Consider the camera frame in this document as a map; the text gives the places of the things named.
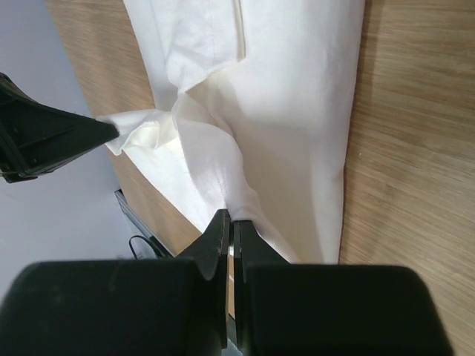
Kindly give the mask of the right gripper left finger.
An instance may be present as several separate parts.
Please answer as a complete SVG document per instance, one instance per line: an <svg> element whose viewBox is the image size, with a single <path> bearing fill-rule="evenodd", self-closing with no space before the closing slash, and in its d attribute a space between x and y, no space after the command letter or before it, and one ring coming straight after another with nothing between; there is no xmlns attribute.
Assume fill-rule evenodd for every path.
<svg viewBox="0 0 475 356"><path fill-rule="evenodd" d="M28 265L1 303L3 355L219 355L230 216L176 257Z"/></svg>

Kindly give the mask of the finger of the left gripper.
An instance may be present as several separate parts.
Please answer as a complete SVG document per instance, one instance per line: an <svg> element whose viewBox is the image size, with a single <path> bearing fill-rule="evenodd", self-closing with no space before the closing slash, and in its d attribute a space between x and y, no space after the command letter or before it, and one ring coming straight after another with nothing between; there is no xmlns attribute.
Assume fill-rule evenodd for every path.
<svg viewBox="0 0 475 356"><path fill-rule="evenodd" d="M50 174L118 136L112 124L38 103L1 74L1 177L8 183Z"/></svg>

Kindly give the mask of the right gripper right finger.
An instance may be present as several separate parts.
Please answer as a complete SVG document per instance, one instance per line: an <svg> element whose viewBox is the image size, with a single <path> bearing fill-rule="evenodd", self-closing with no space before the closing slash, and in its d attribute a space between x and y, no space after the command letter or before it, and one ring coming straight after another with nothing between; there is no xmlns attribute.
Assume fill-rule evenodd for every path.
<svg viewBox="0 0 475 356"><path fill-rule="evenodd" d="M234 224L237 346L245 355L452 355L422 278L389 265L291 264Z"/></svg>

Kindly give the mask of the white t shirt red print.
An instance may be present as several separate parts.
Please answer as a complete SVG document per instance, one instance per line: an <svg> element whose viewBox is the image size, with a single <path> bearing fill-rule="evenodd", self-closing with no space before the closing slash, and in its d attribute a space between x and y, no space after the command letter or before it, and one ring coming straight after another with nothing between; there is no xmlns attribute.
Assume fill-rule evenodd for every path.
<svg viewBox="0 0 475 356"><path fill-rule="evenodd" d="M251 220L292 263L336 263L362 1L127 1L154 108L108 143L198 230Z"/></svg>

